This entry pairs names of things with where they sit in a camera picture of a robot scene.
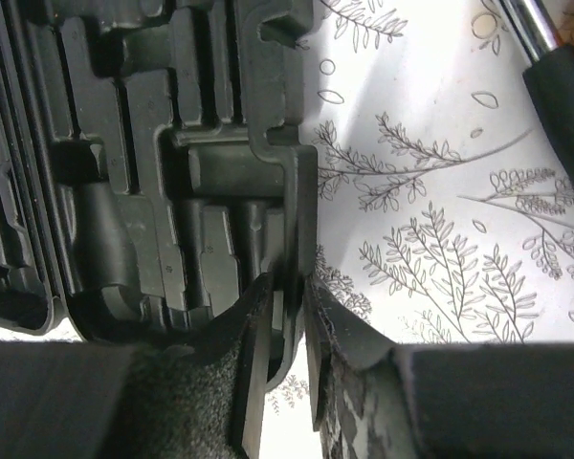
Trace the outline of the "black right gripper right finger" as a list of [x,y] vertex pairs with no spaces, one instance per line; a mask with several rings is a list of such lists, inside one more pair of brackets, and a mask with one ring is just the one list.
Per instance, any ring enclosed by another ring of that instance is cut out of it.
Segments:
[[327,458],[574,458],[574,344],[399,344],[304,287]]

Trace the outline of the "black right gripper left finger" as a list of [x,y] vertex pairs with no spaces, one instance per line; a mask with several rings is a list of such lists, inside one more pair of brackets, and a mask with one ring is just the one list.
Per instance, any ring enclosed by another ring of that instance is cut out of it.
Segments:
[[255,458],[274,280],[164,350],[0,341],[0,458]]

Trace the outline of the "black plastic tool case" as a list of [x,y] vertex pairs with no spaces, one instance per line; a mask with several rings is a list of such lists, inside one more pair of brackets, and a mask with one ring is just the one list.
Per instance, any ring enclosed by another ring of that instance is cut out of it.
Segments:
[[268,385],[314,267],[309,1],[0,1],[0,327],[173,342],[262,274]]

